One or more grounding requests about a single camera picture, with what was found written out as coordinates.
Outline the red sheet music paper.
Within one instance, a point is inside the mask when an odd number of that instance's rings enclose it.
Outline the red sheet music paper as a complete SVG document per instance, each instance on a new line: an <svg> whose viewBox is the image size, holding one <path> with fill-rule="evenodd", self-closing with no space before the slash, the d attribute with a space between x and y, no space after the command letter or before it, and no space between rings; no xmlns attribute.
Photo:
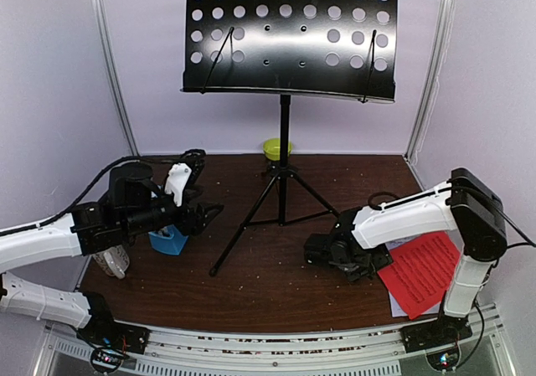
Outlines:
<svg viewBox="0 0 536 376"><path fill-rule="evenodd" d="M405 315L414 320L439 305L461 257L448 234L423 234L387 247L393 263L379 278Z"/></svg>

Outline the black music stand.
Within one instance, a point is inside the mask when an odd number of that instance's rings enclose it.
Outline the black music stand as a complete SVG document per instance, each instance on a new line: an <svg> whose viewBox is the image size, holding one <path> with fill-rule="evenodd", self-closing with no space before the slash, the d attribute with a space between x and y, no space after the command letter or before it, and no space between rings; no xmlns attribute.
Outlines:
<svg viewBox="0 0 536 376"><path fill-rule="evenodd" d="M183 90L280 98L276 222L287 225L291 98L394 101L398 0L186 0Z"/></svg>

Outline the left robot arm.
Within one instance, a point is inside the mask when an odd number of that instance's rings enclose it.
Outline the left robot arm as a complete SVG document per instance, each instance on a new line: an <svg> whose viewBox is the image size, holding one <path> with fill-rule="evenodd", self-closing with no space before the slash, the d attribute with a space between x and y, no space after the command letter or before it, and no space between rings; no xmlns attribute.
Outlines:
<svg viewBox="0 0 536 376"><path fill-rule="evenodd" d="M193 203L206 153L122 157L98 173L108 189L95 202L82 197L62 212L1 232L1 310L69 325L103 346L120 339L120 327L103 296L67 292L13 275L19 267L62 257L89 256L171 226L198 235L222 211L220 204Z"/></svg>

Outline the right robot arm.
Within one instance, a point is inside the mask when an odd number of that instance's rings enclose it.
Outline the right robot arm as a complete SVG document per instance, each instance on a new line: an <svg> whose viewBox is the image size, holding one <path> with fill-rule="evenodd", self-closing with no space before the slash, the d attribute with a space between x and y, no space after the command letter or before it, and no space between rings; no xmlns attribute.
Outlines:
<svg viewBox="0 0 536 376"><path fill-rule="evenodd" d="M375 193L341 212L328 233L309 236L305 261L339 269L351 282L378 275L411 320L437 307L429 334L448 343L506 253L502 206L479 178L457 168L423 192Z"/></svg>

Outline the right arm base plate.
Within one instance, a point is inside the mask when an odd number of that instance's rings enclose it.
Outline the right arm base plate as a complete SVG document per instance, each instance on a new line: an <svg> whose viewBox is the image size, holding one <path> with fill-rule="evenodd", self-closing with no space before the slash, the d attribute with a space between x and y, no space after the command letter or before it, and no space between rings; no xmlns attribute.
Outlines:
<svg viewBox="0 0 536 376"><path fill-rule="evenodd" d="M461 362L459 342L472 336L466 321L423 322L400 329L406 353L425 352L427 363L435 371L446 373Z"/></svg>

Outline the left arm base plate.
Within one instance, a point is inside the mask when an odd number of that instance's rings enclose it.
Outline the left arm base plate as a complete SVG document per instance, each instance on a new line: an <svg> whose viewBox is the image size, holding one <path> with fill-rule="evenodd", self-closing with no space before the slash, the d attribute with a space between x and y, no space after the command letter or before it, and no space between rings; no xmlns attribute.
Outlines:
<svg viewBox="0 0 536 376"><path fill-rule="evenodd" d="M74 328L76 337L91 348L90 366L100 374L117 371L131 354L145 353L150 331L146 327L117 322L113 318L92 318L83 328Z"/></svg>

